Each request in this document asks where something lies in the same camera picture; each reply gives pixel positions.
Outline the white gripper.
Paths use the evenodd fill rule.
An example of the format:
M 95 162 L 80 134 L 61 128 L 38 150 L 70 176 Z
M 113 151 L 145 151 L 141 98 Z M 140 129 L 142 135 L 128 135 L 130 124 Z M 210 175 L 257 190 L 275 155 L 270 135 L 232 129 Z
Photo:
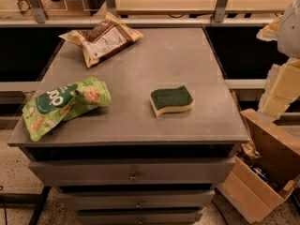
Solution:
M 277 48 L 289 57 L 282 66 L 274 64 L 268 72 L 259 102 L 261 120 L 277 120 L 300 98 L 300 0 L 293 0 L 279 16 L 262 28 L 256 38 L 277 41 Z

